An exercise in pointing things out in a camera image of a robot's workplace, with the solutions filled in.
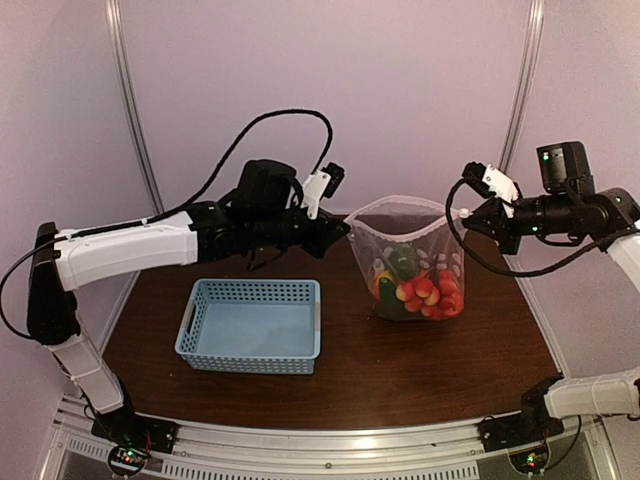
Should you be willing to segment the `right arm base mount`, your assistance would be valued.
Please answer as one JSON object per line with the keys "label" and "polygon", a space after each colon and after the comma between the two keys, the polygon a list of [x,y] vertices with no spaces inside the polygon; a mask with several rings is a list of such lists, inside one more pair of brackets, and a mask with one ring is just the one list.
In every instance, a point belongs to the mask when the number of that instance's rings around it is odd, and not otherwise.
{"label": "right arm base mount", "polygon": [[522,413],[484,417],[477,430],[486,453],[506,452],[511,467],[519,474],[540,475],[551,465],[549,440],[564,432],[561,420],[528,422]]}

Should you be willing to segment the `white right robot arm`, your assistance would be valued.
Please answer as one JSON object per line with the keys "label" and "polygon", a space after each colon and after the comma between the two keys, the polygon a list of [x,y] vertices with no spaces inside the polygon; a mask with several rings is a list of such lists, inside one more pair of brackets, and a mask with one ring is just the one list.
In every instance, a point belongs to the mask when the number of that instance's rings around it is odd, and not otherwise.
{"label": "white right robot arm", "polygon": [[[467,185],[483,203],[461,216],[464,228],[493,240],[505,255],[517,254],[522,238],[532,236],[574,253],[556,263],[522,272],[524,278],[553,273],[595,250],[606,254],[637,285],[639,283],[639,205],[622,188],[598,191],[585,146],[567,141],[536,150],[544,192],[526,197],[518,184],[499,169],[479,162],[465,165],[459,186]],[[551,419],[573,416],[623,415],[639,418],[639,370],[584,378],[559,378],[525,394],[522,411],[513,419],[519,440],[535,440]]]}

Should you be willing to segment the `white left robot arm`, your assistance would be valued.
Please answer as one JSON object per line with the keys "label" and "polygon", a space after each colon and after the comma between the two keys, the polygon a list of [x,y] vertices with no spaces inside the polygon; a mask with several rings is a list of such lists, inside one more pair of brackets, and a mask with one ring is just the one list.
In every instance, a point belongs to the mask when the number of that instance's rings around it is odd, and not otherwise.
{"label": "white left robot arm", "polygon": [[293,167],[269,159],[248,161],[236,188],[219,201],[194,202],[161,220],[142,219],[88,230],[38,230],[29,277],[27,329],[66,369],[87,395],[106,429],[123,444],[144,433],[128,410],[125,390],[77,315],[74,293],[107,278],[164,266],[185,266],[247,256],[258,249],[285,253],[299,247],[315,258],[347,232],[347,225],[324,211],[345,176],[330,163],[304,182]]}

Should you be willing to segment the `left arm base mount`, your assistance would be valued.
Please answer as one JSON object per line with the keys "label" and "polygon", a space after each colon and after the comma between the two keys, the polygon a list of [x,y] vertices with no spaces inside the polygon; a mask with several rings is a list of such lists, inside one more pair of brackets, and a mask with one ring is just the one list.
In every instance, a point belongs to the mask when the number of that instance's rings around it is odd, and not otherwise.
{"label": "left arm base mount", "polygon": [[114,446],[107,454],[113,474],[129,478],[151,464],[154,453],[173,452],[178,425],[173,421],[135,415],[132,423],[111,424],[103,416],[93,420],[91,434],[109,440]]}

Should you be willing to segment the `green avocado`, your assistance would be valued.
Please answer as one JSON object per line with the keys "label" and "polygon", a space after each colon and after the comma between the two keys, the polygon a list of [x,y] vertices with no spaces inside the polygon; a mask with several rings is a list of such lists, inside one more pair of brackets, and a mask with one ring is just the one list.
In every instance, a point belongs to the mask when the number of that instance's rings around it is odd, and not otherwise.
{"label": "green avocado", "polygon": [[396,277],[401,280],[411,280],[419,273],[419,261],[411,246],[392,247],[387,260]]}

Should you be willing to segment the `clear polka dot zip bag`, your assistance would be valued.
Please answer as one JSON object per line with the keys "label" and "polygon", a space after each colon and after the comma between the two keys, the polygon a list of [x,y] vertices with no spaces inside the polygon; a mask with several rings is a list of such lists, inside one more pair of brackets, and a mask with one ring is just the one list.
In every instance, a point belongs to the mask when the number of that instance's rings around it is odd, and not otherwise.
{"label": "clear polka dot zip bag", "polygon": [[420,197],[392,195],[348,215],[348,239],[374,312],[390,321],[442,321],[465,308],[465,254],[454,236],[466,235],[466,209]]}

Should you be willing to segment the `orange red chili pepper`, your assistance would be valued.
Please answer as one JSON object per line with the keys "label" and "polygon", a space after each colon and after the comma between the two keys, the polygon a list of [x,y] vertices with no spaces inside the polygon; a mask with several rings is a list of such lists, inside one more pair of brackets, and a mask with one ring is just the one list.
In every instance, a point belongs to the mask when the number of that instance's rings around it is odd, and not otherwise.
{"label": "orange red chili pepper", "polygon": [[388,270],[384,270],[375,276],[372,282],[372,291],[374,296],[379,298],[382,287],[391,286],[392,290],[395,290],[395,285],[396,282],[393,274]]}

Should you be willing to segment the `red lychee bunch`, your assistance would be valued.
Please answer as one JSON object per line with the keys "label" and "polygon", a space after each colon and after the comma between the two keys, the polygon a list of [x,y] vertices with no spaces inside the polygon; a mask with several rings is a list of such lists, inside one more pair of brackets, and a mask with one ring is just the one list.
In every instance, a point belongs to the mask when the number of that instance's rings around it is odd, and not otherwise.
{"label": "red lychee bunch", "polygon": [[465,307],[461,280],[452,270],[438,270],[432,277],[419,274],[400,283],[394,297],[406,313],[420,314],[428,320],[458,316]]}

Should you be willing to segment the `green cucumber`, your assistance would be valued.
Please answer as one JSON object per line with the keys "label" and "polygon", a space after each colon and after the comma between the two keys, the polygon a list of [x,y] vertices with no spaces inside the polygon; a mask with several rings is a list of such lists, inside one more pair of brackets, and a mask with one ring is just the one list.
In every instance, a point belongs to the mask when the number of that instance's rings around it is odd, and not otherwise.
{"label": "green cucumber", "polygon": [[395,290],[392,290],[391,286],[381,288],[377,312],[381,317],[389,320],[400,318],[404,312],[404,303],[396,297],[396,285]]}

